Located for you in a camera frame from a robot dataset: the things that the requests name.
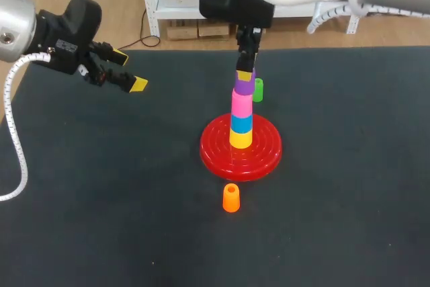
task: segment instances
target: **yellow ring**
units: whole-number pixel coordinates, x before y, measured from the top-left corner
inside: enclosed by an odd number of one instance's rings
[[[253,130],[251,129],[246,134],[238,134],[230,129],[230,145],[234,148],[245,149],[253,143]]]

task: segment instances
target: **stacked cup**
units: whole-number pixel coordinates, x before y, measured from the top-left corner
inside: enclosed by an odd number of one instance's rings
[[[255,70],[237,71],[231,103],[230,145],[245,149],[253,142]]]

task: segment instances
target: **cable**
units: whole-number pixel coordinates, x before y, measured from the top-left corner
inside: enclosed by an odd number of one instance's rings
[[[417,13],[415,11],[407,11],[407,10],[401,10],[397,8],[389,8],[389,7],[382,7],[377,5],[362,5],[363,9],[365,9],[365,12],[367,14],[369,13],[388,13],[392,15],[401,15],[401,16],[407,16],[407,17],[420,17],[420,18],[430,18],[430,15],[424,14],[424,13]],[[319,15],[318,17],[312,19],[311,23],[309,24],[307,30],[309,34],[315,33],[315,31],[318,29],[319,26],[323,25],[325,22],[327,22],[330,19],[341,17],[341,16],[349,16],[351,15],[352,9],[349,5],[340,6],[334,9],[331,9],[327,11],[326,13],[323,13],[322,15]]]
[[[161,43],[161,39],[158,36],[150,35],[150,36],[143,37],[143,23],[144,23],[145,14],[146,14],[146,9],[145,9],[145,11],[143,12],[143,15],[142,15],[142,23],[140,25],[140,34],[139,34],[140,38],[137,41],[135,41],[135,42],[133,42],[133,43],[131,43],[129,45],[125,45],[123,47],[120,47],[118,50],[123,50],[123,49],[128,48],[130,46],[133,46],[133,45],[135,45],[135,44],[137,44],[139,42],[141,42],[142,45],[146,46],[146,47],[157,47]],[[148,44],[146,44],[146,43],[143,42],[144,40],[146,40],[148,38],[151,38],[151,37],[155,37],[158,40],[158,42],[155,45],[148,45]]]
[[[145,15],[146,15],[146,9],[145,9],[145,11],[143,12],[143,15],[142,15],[142,23],[140,25],[140,34],[139,34],[140,38],[137,41],[135,41],[135,42],[133,42],[133,43],[131,43],[129,45],[125,45],[123,47],[120,47],[118,50],[123,50],[124,48],[133,46],[133,45],[135,45],[135,44],[137,44],[139,42],[141,42],[146,47],[156,47],[156,46],[158,46],[161,43],[161,39],[158,36],[150,35],[150,36],[143,37],[143,23],[144,23]],[[144,40],[146,40],[148,38],[151,38],[151,37],[154,37],[154,38],[156,38],[158,40],[158,42],[155,45],[148,45],[145,42],[143,42]]]
[[[11,88],[12,88],[13,78],[16,76],[16,73],[18,72],[18,70],[27,62],[32,62],[35,60],[49,62],[50,59],[51,59],[51,56],[46,53],[37,53],[37,54],[35,53],[35,54],[25,55],[15,62],[15,64],[11,67],[11,69],[9,70],[6,76],[6,82],[3,90],[3,103],[5,104],[5,115],[6,115],[7,127],[9,128],[12,142],[13,142],[13,145],[15,146],[15,151],[18,156],[19,166],[21,167],[21,181],[12,193],[0,196],[0,202],[7,201],[18,196],[26,187],[27,180],[28,180],[27,162],[26,162],[26,158],[24,157],[24,152],[22,151],[21,142],[19,141],[18,133],[15,127],[15,121],[13,120],[13,114],[12,114]]]

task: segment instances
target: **pink ring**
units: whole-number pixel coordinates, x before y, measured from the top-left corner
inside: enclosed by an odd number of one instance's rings
[[[247,118],[253,114],[253,95],[240,95],[233,90],[231,114],[237,118]]]

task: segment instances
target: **blue ring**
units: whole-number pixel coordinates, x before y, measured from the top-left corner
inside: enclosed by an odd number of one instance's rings
[[[246,134],[253,128],[253,115],[246,118],[231,116],[231,129],[238,134]]]

